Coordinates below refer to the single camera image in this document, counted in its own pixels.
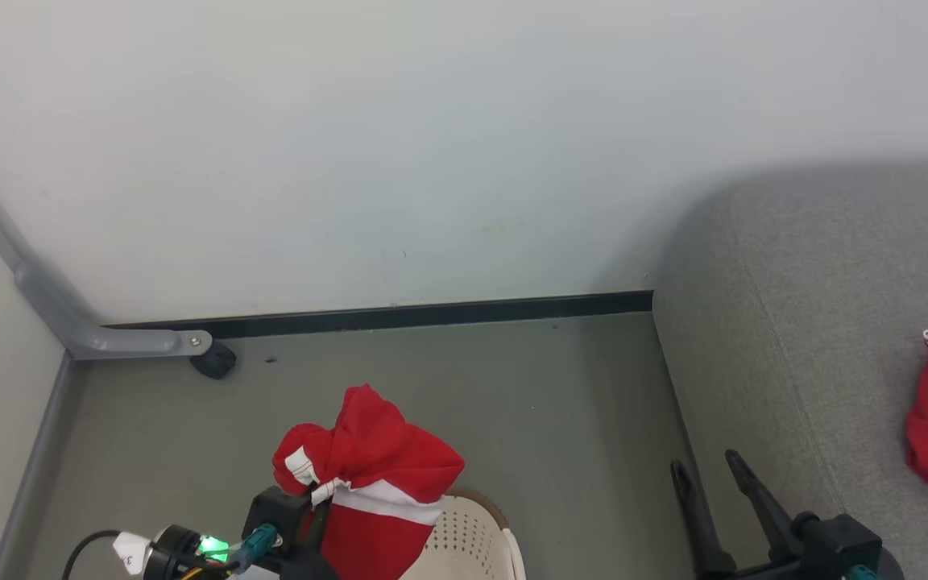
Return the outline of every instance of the fabric upholstery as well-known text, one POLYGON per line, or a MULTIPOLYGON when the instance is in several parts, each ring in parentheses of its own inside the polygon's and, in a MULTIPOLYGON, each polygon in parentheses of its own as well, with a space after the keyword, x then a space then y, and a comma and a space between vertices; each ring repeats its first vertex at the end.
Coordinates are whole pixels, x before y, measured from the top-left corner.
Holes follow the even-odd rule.
POLYGON ((928 351, 928 165, 776 173, 710 196, 675 236, 654 316, 719 537, 767 545, 738 450, 791 515, 850 513, 928 578, 928 487, 905 416, 928 351))

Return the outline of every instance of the green led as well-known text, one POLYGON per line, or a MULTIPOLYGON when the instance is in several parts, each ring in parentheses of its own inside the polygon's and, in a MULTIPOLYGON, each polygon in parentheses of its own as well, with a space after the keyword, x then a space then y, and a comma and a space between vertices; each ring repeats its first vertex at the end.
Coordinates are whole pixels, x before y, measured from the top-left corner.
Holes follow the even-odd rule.
POLYGON ((228 543, 213 536, 203 536, 199 540, 199 553, 216 561, 228 561, 228 543))

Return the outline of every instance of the caster wheel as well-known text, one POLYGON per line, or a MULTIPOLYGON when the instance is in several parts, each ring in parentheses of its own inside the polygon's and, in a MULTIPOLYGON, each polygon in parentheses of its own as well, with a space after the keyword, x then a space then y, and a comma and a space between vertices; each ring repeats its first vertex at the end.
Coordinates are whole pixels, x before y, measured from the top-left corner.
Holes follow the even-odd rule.
POLYGON ((237 357, 228 346, 213 341, 209 349, 199 356, 192 357, 192 367, 211 379, 224 379, 235 368, 237 357))

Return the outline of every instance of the white label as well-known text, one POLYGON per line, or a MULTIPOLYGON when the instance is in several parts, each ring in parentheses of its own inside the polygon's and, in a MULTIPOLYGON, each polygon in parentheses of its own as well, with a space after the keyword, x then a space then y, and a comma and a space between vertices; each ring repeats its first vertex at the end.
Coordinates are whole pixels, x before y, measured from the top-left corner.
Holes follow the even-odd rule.
POLYGON ((150 541, 134 533, 121 532, 114 540, 114 551, 117 552, 128 574, 135 576, 145 569, 145 559, 148 557, 148 544, 150 541))

